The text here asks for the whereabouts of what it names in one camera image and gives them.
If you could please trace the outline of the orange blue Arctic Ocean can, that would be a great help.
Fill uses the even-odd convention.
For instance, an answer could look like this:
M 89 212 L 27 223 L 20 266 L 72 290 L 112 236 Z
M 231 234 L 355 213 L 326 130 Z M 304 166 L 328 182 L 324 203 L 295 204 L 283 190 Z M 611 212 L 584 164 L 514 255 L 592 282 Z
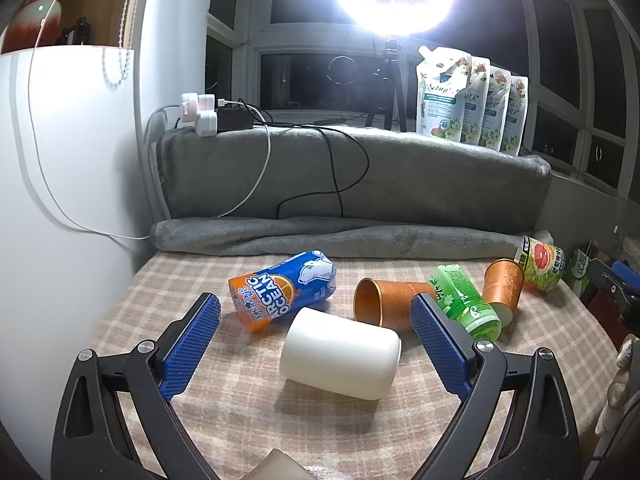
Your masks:
M 240 321 L 256 332 L 278 318 L 330 298 L 336 266 L 320 250 L 301 252 L 270 268 L 230 278 L 231 299 Z

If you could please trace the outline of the grapefruit label green cup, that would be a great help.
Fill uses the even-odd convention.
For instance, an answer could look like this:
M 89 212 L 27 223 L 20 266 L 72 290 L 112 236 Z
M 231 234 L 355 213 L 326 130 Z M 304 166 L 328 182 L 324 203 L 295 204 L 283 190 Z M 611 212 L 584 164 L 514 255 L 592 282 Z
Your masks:
M 540 292 L 551 292 L 562 278 L 566 255 L 564 250 L 524 235 L 515 261 L 524 273 L 524 281 Z

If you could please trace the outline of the orange cup white base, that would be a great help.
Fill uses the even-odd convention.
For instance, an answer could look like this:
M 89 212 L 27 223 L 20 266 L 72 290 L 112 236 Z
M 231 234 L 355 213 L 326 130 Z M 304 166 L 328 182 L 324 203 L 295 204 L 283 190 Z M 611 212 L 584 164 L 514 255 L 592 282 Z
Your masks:
M 512 259 L 498 259 L 485 271 L 483 299 L 495 310 L 503 327 L 514 319 L 524 285 L 524 272 Z

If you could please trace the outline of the green tea cup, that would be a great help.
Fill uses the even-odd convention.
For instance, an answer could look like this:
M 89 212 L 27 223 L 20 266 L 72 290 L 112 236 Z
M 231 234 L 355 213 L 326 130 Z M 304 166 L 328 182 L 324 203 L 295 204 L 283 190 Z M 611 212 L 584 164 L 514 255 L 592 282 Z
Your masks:
M 428 284 L 436 302 L 450 320 L 458 322 L 475 340 L 496 342 L 502 324 L 498 314 L 475 288 L 458 264 L 443 264 L 431 274 Z

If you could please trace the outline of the orange cup lying left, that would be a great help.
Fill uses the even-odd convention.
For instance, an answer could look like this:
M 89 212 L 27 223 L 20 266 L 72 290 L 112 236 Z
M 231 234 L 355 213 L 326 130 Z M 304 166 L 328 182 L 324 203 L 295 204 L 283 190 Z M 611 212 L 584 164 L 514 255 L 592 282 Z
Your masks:
M 391 282 L 363 278 L 354 292 L 354 317 L 361 323 L 405 333 L 412 330 L 410 308 L 413 297 L 427 294 L 436 298 L 428 283 Z

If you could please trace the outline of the white plastic cup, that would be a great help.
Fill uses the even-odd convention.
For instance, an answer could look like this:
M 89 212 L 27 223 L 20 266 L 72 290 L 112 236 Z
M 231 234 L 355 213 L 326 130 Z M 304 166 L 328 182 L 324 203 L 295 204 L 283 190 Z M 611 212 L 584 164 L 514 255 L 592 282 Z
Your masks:
M 390 391 L 400 356 L 393 330 L 303 308 L 286 334 L 280 373 L 312 388 L 376 401 Z

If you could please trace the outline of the green paper bag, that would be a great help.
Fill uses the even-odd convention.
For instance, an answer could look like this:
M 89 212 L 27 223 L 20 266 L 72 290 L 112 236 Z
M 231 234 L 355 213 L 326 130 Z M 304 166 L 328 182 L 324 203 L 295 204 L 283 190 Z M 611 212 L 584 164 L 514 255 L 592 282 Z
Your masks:
M 585 244 L 576 246 L 568 259 L 563 280 L 577 297 L 582 296 L 589 284 L 587 276 L 588 264 L 597 255 L 598 249 L 598 242 L 590 240 Z

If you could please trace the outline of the plaid tablecloth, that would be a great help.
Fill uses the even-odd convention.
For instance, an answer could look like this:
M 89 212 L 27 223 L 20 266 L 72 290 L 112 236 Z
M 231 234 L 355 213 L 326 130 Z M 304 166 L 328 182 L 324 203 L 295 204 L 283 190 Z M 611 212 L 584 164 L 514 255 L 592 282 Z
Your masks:
M 273 458 L 353 479 L 409 479 L 454 417 L 462 470 L 494 452 L 512 401 L 536 393 L 534 423 L 582 437 L 605 404 L 616 350 L 565 285 L 519 288 L 509 323 L 480 302 L 462 311 L 431 281 L 438 264 L 160 252 L 103 319 L 100 356 L 142 362 L 126 419 L 143 456 L 174 414 L 217 477 Z

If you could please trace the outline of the grey blanket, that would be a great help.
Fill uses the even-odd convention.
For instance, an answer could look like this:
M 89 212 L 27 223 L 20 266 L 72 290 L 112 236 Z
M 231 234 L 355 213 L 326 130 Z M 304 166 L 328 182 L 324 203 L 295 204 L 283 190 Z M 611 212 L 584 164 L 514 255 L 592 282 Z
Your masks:
M 537 156 L 367 128 L 251 128 L 155 147 L 161 252 L 458 260 L 511 257 L 552 170 Z

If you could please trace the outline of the black tripod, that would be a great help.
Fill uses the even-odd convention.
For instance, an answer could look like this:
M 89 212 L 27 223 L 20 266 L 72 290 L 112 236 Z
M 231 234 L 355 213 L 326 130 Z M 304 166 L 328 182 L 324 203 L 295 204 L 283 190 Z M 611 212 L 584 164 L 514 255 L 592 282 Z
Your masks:
M 383 128 L 392 130 L 394 110 L 398 113 L 400 132 L 407 132 L 406 99 L 399 64 L 400 45 L 396 38 L 385 41 L 383 65 L 374 73 L 375 85 L 367 114 L 367 128 L 373 126 L 376 115 L 383 115 Z

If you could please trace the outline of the white power strip with plugs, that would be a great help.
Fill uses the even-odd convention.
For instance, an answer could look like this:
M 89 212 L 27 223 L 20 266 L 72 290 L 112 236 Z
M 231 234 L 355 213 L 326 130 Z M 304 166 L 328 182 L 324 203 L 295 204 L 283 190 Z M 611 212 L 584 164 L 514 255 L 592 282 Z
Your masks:
M 217 100 L 213 94 L 186 92 L 181 95 L 181 121 L 193 126 L 201 138 L 218 133 Z

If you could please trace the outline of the black power adapter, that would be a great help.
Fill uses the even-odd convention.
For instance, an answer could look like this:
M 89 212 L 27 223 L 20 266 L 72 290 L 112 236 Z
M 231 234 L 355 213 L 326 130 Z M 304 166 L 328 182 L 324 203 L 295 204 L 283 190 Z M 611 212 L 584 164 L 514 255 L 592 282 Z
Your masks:
M 250 130 L 254 125 L 254 116 L 242 103 L 218 100 L 217 107 L 218 132 Z

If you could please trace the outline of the red white vase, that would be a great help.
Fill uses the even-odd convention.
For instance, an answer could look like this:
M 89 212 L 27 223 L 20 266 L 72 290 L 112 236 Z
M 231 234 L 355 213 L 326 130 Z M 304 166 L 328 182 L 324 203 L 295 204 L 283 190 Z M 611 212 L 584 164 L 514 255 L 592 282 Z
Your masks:
M 52 46 L 61 33 L 62 6 L 54 0 L 24 0 L 3 33 L 1 53 Z

